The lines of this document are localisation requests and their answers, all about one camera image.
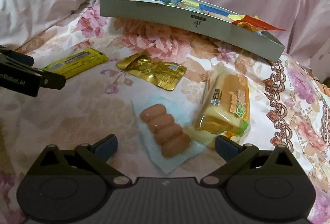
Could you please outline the yellow green snack packet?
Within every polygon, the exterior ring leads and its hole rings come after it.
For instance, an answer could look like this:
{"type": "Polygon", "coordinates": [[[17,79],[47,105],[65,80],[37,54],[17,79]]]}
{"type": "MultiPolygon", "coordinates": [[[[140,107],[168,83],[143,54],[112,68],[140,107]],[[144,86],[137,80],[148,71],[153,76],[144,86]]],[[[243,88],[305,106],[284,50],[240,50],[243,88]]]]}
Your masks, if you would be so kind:
{"type": "Polygon", "coordinates": [[[66,79],[70,79],[107,61],[108,57],[104,53],[93,48],[88,48],[48,64],[43,70],[57,73],[63,75],[66,79]]]}

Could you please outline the toast bread packet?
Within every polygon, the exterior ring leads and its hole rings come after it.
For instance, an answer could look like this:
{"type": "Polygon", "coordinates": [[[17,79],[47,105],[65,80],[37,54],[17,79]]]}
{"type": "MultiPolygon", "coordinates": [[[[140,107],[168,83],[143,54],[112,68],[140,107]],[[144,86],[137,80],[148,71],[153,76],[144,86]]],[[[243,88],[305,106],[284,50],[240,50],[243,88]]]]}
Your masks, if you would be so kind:
{"type": "Polygon", "coordinates": [[[224,66],[215,67],[206,82],[202,106],[194,122],[184,126],[184,132],[190,139],[214,148],[218,135],[238,143],[249,129],[247,78],[224,66]]]}

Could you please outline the pink sausages packet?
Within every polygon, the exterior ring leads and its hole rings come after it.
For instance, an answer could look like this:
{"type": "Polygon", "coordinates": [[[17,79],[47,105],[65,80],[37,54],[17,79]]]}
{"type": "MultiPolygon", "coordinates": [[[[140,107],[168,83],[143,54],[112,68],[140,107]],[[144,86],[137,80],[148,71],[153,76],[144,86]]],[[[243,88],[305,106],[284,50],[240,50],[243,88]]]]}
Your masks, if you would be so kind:
{"type": "Polygon", "coordinates": [[[190,119],[173,101],[154,95],[134,98],[131,103],[147,153],[163,173],[170,173],[205,149],[184,131],[190,119]]]}

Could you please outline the gold foil snack packet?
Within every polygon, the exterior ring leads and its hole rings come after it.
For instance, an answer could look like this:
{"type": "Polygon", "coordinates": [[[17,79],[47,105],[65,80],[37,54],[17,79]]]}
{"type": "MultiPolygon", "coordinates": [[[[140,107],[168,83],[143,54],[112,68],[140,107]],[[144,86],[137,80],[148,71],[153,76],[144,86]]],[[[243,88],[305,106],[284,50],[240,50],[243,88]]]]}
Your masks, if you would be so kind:
{"type": "Polygon", "coordinates": [[[147,50],[120,60],[116,66],[166,91],[173,91],[187,68],[175,62],[155,61],[147,50]]]}

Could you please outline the red orange tofu snack packet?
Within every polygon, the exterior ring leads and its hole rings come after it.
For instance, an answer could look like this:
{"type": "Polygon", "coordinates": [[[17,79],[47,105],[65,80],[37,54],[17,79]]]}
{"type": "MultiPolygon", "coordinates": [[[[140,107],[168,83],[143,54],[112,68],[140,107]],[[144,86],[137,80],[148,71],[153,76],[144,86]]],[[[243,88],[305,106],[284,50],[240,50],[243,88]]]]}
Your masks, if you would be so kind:
{"type": "Polygon", "coordinates": [[[285,31],[283,28],[275,27],[267,22],[264,22],[263,20],[260,20],[257,16],[251,17],[249,15],[228,15],[228,18],[232,20],[232,24],[253,32],[285,31]]]}

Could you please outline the grey cardboard tray box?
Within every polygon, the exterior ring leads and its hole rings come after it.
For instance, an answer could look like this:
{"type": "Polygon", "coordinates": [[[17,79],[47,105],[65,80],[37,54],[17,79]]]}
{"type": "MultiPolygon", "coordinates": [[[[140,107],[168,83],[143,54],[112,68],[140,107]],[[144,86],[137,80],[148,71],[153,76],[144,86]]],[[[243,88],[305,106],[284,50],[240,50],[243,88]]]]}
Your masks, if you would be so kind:
{"type": "MultiPolygon", "coordinates": [[[[208,2],[194,1],[239,15],[208,2]]],[[[229,43],[272,62],[276,62],[285,49],[284,45],[271,34],[272,31],[253,32],[210,15],[168,5],[137,0],[100,0],[100,15],[140,19],[181,28],[229,43]]]]}

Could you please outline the colourful painted paper liner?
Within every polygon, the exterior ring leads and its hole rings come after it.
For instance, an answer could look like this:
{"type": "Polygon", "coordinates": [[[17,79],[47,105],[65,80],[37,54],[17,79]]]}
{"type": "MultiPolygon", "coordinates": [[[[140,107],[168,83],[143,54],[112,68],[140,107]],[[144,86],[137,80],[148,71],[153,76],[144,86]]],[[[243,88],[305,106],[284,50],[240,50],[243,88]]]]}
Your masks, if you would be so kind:
{"type": "Polygon", "coordinates": [[[176,8],[186,9],[192,12],[203,13],[206,15],[210,15],[212,17],[216,17],[227,22],[252,22],[254,19],[258,19],[258,17],[249,17],[247,15],[235,15],[230,12],[226,12],[221,10],[220,8],[214,8],[207,4],[202,4],[200,2],[194,0],[137,0],[142,2],[149,2],[154,4],[162,4],[168,5],[176,8]]]}

